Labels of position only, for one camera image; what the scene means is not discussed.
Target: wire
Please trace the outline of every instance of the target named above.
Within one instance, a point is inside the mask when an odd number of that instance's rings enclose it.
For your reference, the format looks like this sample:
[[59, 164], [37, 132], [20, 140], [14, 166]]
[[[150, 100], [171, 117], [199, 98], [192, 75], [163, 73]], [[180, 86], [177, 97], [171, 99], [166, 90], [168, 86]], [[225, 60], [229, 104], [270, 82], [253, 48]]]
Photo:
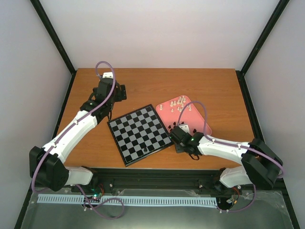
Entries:
[[99, 184], [98, 185], [99, 187], [100, 187], [100, 189], [101, 189], [101, 191], [102, 191], [102, 196], [105, 194], [105, 192], [104, 192], [104, 186], [103, 186], [103, 184]]
[[[88, 197], [86, 196], [84, 190], [81, 188], [81, 186], [79, 185], [75, 185], [76, 187], [78, 187], [78, 189], [81, 191], [81, 193], [83, 194], [83, 196], [85, 197], [85, 200], [86, 202], [89, 204], [89, 206], [92, 208], [93, 211], [95, 211], [96, 214], [98, 214], [100, 217], [104, 218], [104, 219], [117, 219], [119, 217], [121, 217], [123, 214], [124, 214], [124, 211], [125, 211], [125, 205], [123, 203], [123, 201], [119, 198], [110, 198], [110, 199], [107, 199], [105, 201], [103, 201], [102, 203], [100, 203], [99, 205], [97, 206], [93, 206], [90, 202], [90, 200], [88, 199]], [[109, 202], [109, 201], [112, 201], [112, 200], [116, 200], [118, 201], [121, 205], [122, 205], [122, 211], [120, 212], [120, 214], [118, 216], [115, 216], [115, 217], [108, 217], [108, 216], [105, 216], [103, 214], [101, 214], [100, 212], [98, 212], [96, 209], [103, 206], [105, 203]]]
[[240, 193], [239, 193], [239, 191], [238, 191], [238, 189], [237, 188], [235, 188], [235, 187], [233, 187], [232, 188], [236, 193], [237, 193], [237, 195], [238, 195], [238, 197], [237, 197], [237, 199], [236, 199], [236, 201], [238, 200], [238, 198], [239, 198], [239, 196], [240, 196]]
[[[181, 119], [181, 116], [182, 116], [183, 112], [185, 111], [185, 109], [186, 109], [190, 104], [200, 104], [200, 105], [203, 107], [203, 109], [204, 109], [204, 116], [205, 116], [205, 117], [204, 117], [204, 118], [205, 118], [205, 122], [204, 122], [204, 125], [203, 125], [203, 134], [204, 134], [204, 137], [205, 137], [206, 139], [208, 139], [209, 141], [213, 141], [213, 139], [210, 138], [210, 136], [206, 134], [206, 123], [207, 123], [207, 120], [208, 120], [208, 113], [207, 113], [207, 110], [206, 110], [204, 104], [201, 103], [200, 101], [191, 101], [191, 102], [189, 102], [187, 105], [184, 106], [184, 108], [182, 109], [182, 111], [181, 111], [181, 113], [180, 113], [180, 115], [179, 115], [177, 125], [179, 125], [179, 122], [180, 122], [180, 119]], [[217, 140], [214, 140], [214, 142], [215, 142], [215, 143], [218, 143], [218, 144], [225, 145], [225, 146], [238, 147], [237, 144], [231, 144], [231, 143], [222, 142], [222, 141], [217, 141]], [[252, 152], [258, 154], [259, 156], [262, 156], [262, 157], [268, 159], [269, 161], [271, 161], [272, 163], [274, 163], [274, 164], [275, 164], [276, 166], [278, 166], [278, 167], [281, 169], [281, 171], [282, 171], [282, 173], [279, 174], [279, 175], [277, 176], [277, 178], [283, 178], [283, 176], [284, 176], [284, 174], [285, 174], [285, 170], [284, 170], [283, 166], [282, 166], [280, 163], [278, 163], [276, 160], [274, 160], [273, 158], [271, 158], [271, 157], [265, 155], [264, 153], [262, 153], [262, 152], [260, 152], [260, 151], [258, 151], [258, 150], [256, 150], [256, 149], [253, 149], [253, 148], [250, 148], [250, 147], [247, 147], [247, 146], [240, 146], [240, 148], [250, 150], [250, 151], [252, 151]]]
[[247, 205], [246, 207], [244, 207], [244, 208], [241, 208], [241, 209], [238, 209], [238, 210], [233, 210], [233, 211], [229, 210], [228, 212], [230, 212], [230, 213], [240, 212], [240, 211], [246, 210], [246, 209], [249, 208], [251, 205], [253, 205], [253, 203], [254, 203], [254, 201], [255, 201], [255, 199], [256, 199], [256, 187], [255, 187], [254, 184], [253, 184], [253, 189], [254, 189], [254, 195], [253, 195], [253, 199], [251, 200], [250, 204], [248, 204], [248, 205]]
[[[87, 114], [85, 114], [83, 117], [79, 118], [76, 123], [80, 122], [81, 120], [83, 120], [84, 118], [88, 117], [89, 115], [91, 115], [93, 112], [95, 112], [97, 109], [99, 109], [101, 106], [103, 106], [107, 100], [110, 98], [110, 96], [112, 95], [113, 91], [114, 91], [114, 88], [115, 88], [115, 72], [114, 72], [114, 69], [113, 67], [106, 61], [100, 61], [96, 64], [95, 66], [95, 73], [96, 75], [101, 79], [101, 75], [98, 73], [98, 66], [101, 64], [101, 63], [104, 63], [106, 64], [110, 69], [111, 69], [111, 72], [113, 74], [113, 83], [112, 83], [112, 87], [111, 87], [111, 90], [109, 92], [109, 94], [107, 95], [107, 97], [101, 102], [101, 104], [99, 104], [97, 107], [95, 107], [94, 109], [92, 109], [90, 112], [88, 112]], [[72, 123], [57, 139], [56, 141], [54, 142], [54, 144], [58, 144], [59, 141], [76, 125], [76, 123]], [[32, 178], [32, 183], [31, 183], [31, 188], [32, 188], [32, 191], [34, 193], [41, 193], [42, 191], [44, 191], [45, 189], [41, 190], [41, 191], [37, 191], [35, 189], [35, 180], [36, 180], [36, 177], [37, 177], [37, 174], [38, 174], [38, 171], [43, 163], [43, 161], [46, 159], [46, 157], [48, 156], [48, 154], [51, 152], [51, 150], [54, 148], [54, 146], [51, 146], [47, 152], [42, 156], [40, 162], [37, 164], [37, 167], [35, 169], [35, 172], [33, 174], [33, 178]]]

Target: white wall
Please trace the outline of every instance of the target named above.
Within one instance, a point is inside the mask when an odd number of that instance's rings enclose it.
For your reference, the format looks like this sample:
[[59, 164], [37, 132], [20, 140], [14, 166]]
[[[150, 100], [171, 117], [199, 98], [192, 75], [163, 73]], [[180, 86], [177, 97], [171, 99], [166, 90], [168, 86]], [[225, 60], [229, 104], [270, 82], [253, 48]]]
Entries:
[[280, 156], [284, 181], [305, 228], [305, 1], [290, 1], [246, 74], [266, 143]]
[[72, 63], [241, 69], [278, 0], [41, 0]]
[[0, 228], [30, 186], [29, 151], [50, 140], [69, 74], [30, 1], [0, 1]]

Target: black bracket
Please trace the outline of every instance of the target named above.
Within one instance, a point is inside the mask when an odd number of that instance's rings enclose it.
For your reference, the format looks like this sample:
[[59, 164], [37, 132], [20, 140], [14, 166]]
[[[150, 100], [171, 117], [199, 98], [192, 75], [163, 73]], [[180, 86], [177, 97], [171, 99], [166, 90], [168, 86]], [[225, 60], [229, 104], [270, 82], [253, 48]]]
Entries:
[[[46, 152], [43, 148], [34, 146], [30, 151], [30, 176], [33, 177], [37, 164]], [[69, 178], [69, 171], [57, 158], [57, 154], [48, 154], [36, 176], [36, 182], [53, 191], [60, 190]]]
[[[283, 165], [282, 160], [262, 140], [255, 138], [249, 145]], [[249, 150], [242, 157], [242, 164], [251, 182], [261, 189], [272, 189], [280, 168], [270, 160]]]

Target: orange wooden tabletop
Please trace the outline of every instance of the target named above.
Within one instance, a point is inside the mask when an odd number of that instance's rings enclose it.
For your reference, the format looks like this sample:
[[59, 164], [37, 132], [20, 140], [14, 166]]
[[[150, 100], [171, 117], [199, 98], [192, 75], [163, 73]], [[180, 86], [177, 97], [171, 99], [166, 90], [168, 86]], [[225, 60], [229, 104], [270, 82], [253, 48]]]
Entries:
[[[100, 69], [100, 74], [109, 72]], [[252, 141], [248, 114], [234, 69], [115, 69], [117, 81], [124, 84], [127, 100], [115, 103], [112, 118], [152, 104], [154, 107], [179, 95], [205, 104], [213, 136], [226, 140]], [[78, 69], [59, 127], [61, 131], [88, 100], [99, 79], [94, 69]], [[203, 114], [203, 108], [196, 105]], [[91, 130], [70, 153], [66, 166], [124, 168], [125, 165], [107, 126], [107, 118]], [[238, 164], [214, 157], [192, 160], [177, 154], [171, 146], [140, 160], [128, 168], [220, 169]]]

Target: black joint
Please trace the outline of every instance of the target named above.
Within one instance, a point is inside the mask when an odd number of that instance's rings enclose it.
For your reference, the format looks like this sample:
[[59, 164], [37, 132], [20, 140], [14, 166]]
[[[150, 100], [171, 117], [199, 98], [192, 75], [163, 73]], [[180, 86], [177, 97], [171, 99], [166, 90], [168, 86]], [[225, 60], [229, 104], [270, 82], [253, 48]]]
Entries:
[[[45, 153], [43, 148], [36, 146], [30, 151], [30, 177], [33, 177], [36, 167]], [[36, 182], [53, 191], [64, 187], [69, 178], [69, 171], [57, 156], [57, 154], [48, 154], [36, 176]]]
[[[283, 165], [282, 160], [262, 140], [254, 139], [249, 145]], [[251, 182], [258, 188], [271, 190], [280, 173], [280, 168], [264, 157], [257, 158], [256, 153], [250, 150], [247, 150], [242, 157], [242, 164]]]
[[189, 133], [185, 132], [178, 126], [175, 126], [173, 128], [169, 136], [177, 144], [180, 143], [186, 144], [192, 137]]

